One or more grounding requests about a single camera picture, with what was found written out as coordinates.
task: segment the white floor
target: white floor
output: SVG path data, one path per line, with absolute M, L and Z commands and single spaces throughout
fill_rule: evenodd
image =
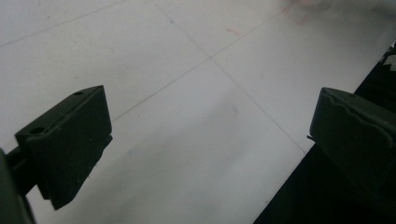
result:
M 2 1 L 0 147 L 95 85 L 113 121 L 73 202 L 28 194 L 37 223 L 252 223 L 313 145 L 320 88 L 356 90 L 396 37 L 391 7 L 325 3 Z

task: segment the dark object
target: dark object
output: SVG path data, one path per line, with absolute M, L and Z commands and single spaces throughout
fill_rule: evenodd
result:
M 317 142 L 256 224 L 396 223 L 396 72 L 384 61 L 355 94 L 323 89 Z
M 396 114 L 324 88 L 310 132 L 352 183 L 378 199 L 396 200 Z
M 30 214 L 21 198 L 25 201 L 24 195 L 35 184 L 55 209 L 65 206 L 76 197 L 112 140 L 104 87 L 70 95 L 17 132 L 16 138 L 19 147 L 6 156 L 0 153 L 0 217 L 12 212 Z M 33 222 L 32 216 L 23 217 L 31 222 L 6 219 L 0 223 Z

